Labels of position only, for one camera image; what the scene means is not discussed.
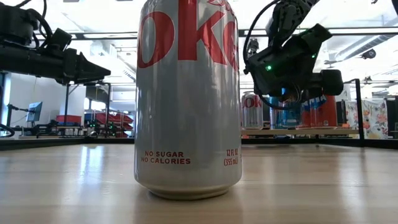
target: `poster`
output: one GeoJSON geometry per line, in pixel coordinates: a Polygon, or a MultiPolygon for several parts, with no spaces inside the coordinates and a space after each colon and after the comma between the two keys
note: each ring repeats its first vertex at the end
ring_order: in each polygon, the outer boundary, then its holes
{"type": "MultiPolygon", "coordinates": [[[[359,128],[358,108],[355,101],[347,101],[347,123],[352,128],[359,128]]],[[[363,100],[362,114],[365,139],[387,139],[387,104],[385,100],[363,100]]]]}
{"type": "Polygon", "coordinates": [[[386,101],[363,100],[362,107],[365,138],[388,139],[386,101]]]}

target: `red can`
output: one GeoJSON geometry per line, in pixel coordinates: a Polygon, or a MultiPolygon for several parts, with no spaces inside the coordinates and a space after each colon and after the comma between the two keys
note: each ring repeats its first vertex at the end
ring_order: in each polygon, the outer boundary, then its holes
{"type": "Polygon", "coordinates": [[[337,127],[337,109],[334,96],[323,95],[313,101],[315,127],[337,127]]]}
{"type": "Polygon", "coordinates": [[[311,128],[314,128],[317,126],[317,122],[315,121],[315,118],[317,117],[317,104],[315,103],[315,99],[310,100],[310,107],[311,107],[311,128]]]}
{"type": "Polygon", "coordinates": [[[311,127],[311,106],[310,101],[306,101],[301,105],[301,123],[299,128],[310,128],[311,127]]]}

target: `diet coke can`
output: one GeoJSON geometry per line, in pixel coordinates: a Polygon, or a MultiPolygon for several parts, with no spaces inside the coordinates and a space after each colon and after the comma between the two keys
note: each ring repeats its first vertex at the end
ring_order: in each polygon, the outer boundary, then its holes
{"type": "Polygon", "coordinates": [[[262,129],[262,101],[253,91],[247,91],[242,96],[242,128],[262,129]]]}
{"type": "Polygon", "coordinates": [[[225,0],[148,0],[137,51],[136,180],[193,200],[242,174],[236,17],[225,0]]]}

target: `aluminum can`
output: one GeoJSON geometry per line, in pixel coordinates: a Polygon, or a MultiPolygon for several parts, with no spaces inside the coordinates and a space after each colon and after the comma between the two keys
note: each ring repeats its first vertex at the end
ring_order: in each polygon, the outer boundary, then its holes
{"type": "Polygon", "coordinates": [[[310,102],[310,108],[311,108],[311,111],[310,111],[310,117],[311,117],[310,124],[311,125],[310,126],[311,126],[311,128],[315,128],[317,126],[317,122],[315,121],[315,118],[317,117],[317,114],[318,114],[317,104],[315,103],[315,98],[310,99],[309,102],[310,102]]]}
{"type": "MultiPolygon", "coordinates": [[[[269,102],[276,106],[282,106],[278,97],[270,97],[269,102]]],[[[283,129],[283,111],[269,108],[271,129],[283,129]]]]}
{"type": "Polygon", "coordinates": [[[227,1],[148,0],[137,51],[135,179],[169,199],[242,175],[238,26],[227,1]]]}
{"type": "MultiPolygon", "coordinates": [[[[287,100],[283,102],[284,107],[292,106],[295,102],[287,100]]],[[[301,107],[297,106],[291,110],[283,110],[283,127],[285,128],[296,128],[301,122],[301,107]]]]}
{"type": "Polygon", "coordinates": [[[262,101],[253,91],[244,92],[242,96],[242,127],[245,130],[264,127],[262,101]]]}
{"type": "Polygon", "coordinates": [[[337,127],[337,106],[335,96],[322,95],[313,101],[315,111],[314,127],[337,127]]]}
{"type": "Polygon", "coordinates": [[[301,104],[301,120],[299,128],[311,128],[311,106],[310,100],[301,104]]]}

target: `red coke logo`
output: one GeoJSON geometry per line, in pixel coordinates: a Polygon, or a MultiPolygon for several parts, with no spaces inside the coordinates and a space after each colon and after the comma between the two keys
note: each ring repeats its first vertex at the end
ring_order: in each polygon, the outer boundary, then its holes
{"type": "Polygon", "coordinates": [[[262,101],[258,96],[246,98],[243,102],[243,108],[258,108],[262,107],[262,101]]]}
{"type": "MultiPolygon", "coordinates": [[[[209,0],[208,3],[225,7],[232,13],[231,7],[224,0],[209,0]]],[[[197,60],[197,43],[202,41],[214,63],[230,64],[238,71],[238,44],[237,27],[235,21],[228,22],[223,27],[223,48],[221,49],[213,27],[224,17],[225,13],[216,11],[207,21],[198,28],[198,3],[197,0],[178,0],[178,60],[197,60]]],[[[147,68],[162,60],[173,46],[175,27],[173,20],[164,12],[155,11],[142,18],[138,46],[138,67],[147,68]],[[146,20],[152,18],[155,24],[154,54],[148,62],[142,58],[143,28],[146,20]]]]}

